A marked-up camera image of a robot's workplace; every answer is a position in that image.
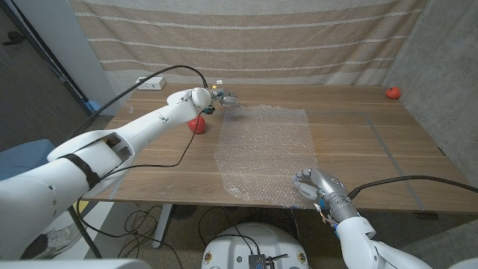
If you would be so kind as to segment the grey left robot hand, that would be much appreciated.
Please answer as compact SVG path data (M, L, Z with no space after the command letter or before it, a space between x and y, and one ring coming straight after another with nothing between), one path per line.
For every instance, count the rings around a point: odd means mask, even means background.
M220 103L222 106L239 108L242 106L239 102L238 96L233 91L225 90L223 88L213 89L211 91L211 105L214 106L216 103Z

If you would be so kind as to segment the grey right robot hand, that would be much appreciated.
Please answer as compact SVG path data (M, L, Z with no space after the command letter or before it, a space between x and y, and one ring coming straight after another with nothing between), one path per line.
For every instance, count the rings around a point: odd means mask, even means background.
M340 223L359 213L347 196L347 189L333 175L318 168L304 169L292 177L296 189L308 200L313 200L319 209Z

